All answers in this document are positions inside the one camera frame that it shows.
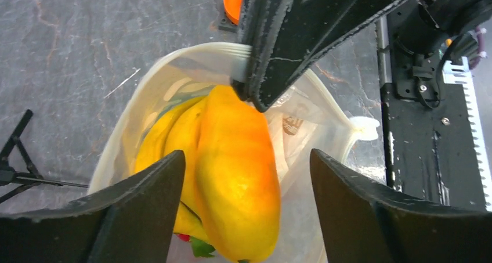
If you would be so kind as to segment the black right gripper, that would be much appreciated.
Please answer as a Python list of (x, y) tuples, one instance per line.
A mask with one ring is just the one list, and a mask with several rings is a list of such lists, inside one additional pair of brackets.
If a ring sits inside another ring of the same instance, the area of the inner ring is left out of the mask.
[(408, 0), (388, 14), (388, 27), (405, 53), (430, 54), (490, 18), (491, 0)]

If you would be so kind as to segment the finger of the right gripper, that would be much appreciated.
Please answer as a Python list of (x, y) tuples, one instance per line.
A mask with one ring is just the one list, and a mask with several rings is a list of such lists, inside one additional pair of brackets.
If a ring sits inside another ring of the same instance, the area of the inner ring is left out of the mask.
[(288, 88), (289, 74), (278, 71), (281, 62), (298, 63), (291, 11), (295, 0), (243, 0), (238, 42), (249, 45), (246, 69), (233, 78), (242, 100), (275, 102)]
[[(281, 62), (279, 72), (289, 74), (288, 88), (328, 51), (406, 0), (295, 0), (291, 11), (298, 63)], [(274, 102), (252, 102), (260, 112)]]

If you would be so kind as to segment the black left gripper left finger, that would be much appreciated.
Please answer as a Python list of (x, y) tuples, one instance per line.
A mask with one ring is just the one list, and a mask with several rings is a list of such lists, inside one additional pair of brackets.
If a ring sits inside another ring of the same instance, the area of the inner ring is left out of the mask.
[(165, 262), (182, 191), (177, 150), (64, 207), (1, 215), (2, 262)]

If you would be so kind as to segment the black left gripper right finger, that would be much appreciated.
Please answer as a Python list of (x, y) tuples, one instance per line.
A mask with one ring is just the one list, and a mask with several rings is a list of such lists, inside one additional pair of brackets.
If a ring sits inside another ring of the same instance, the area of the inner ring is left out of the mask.
[(310, 177), (329, 262), (490, 262), (491, 213), (378, 183), (319, 149)]

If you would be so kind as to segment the clear dotted zip bag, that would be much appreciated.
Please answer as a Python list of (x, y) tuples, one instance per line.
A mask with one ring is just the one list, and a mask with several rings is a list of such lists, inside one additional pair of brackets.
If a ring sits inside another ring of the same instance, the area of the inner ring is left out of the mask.
[[(214, 85), (227, 85), (246, 68), (251, 48), (209, 42), (174, 51), (142, 78), (103, 150), (89, 184), (94, 193), (131, 176), (152, 125), (168, 110)], [(378, 138), (379, 122), (348, 117), (322, 80), (306, 70), (266, 112), (281, 190), (280, 237), (270, 262), (326, 262), (310, 178), (310, 152), (341, 163), (358, 140)]]

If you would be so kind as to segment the yellow orange mango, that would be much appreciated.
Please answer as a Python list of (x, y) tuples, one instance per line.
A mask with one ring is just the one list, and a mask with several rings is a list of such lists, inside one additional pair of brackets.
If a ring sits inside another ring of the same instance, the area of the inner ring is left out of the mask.
[(280, 185), (265, 116), (215, 86), (201, 117), (196, 200), (211, 244), (232, 262), (261, 262), (280, 230)]

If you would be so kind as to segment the red toy apple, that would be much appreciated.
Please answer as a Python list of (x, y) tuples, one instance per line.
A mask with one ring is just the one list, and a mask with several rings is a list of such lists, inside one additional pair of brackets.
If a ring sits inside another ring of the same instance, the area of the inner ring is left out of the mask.
[(182, 234), (182, 233), (176, 233), (175, 234), (180, 240), (183, 242), (190, 242), (190, 235)]

